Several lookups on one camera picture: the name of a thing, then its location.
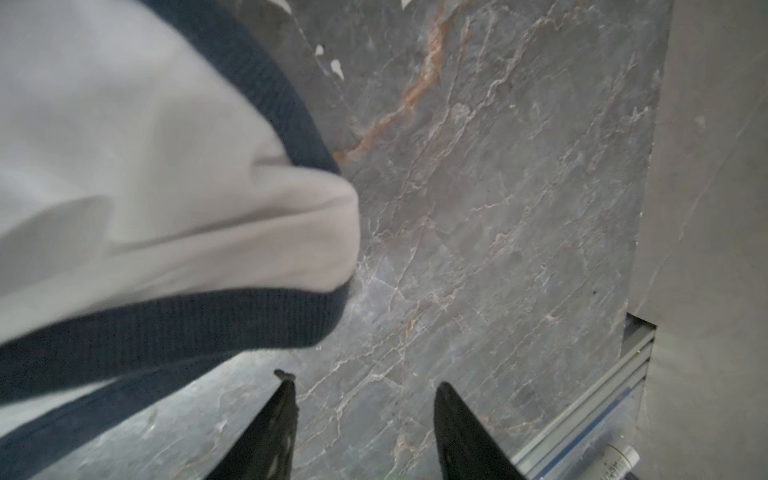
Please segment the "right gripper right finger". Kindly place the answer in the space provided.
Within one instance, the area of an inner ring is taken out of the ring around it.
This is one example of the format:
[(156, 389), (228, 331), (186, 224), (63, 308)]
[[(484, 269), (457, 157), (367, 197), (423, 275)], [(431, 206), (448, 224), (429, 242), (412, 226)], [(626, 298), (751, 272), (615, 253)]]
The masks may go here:
[(448, 382), (437, 387), (433, 420), (444, 479), (525, 479)]

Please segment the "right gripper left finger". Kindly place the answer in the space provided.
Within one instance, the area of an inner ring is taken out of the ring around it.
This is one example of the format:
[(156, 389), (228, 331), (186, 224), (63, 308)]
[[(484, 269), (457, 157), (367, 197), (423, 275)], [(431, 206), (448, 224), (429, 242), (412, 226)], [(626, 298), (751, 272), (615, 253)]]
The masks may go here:
[(291, 477), (299, 408), (295, 375), (280, 369), (281, 381), (206, 480), (288, 480)]

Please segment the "white navy tank top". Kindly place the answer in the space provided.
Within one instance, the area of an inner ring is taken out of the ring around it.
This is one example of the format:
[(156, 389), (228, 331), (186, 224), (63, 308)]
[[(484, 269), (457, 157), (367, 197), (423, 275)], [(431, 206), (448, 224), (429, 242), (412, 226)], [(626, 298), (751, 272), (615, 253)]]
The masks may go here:
[(342, 317), (358, 196), (217, 1), (1, 5), (1, 475)]

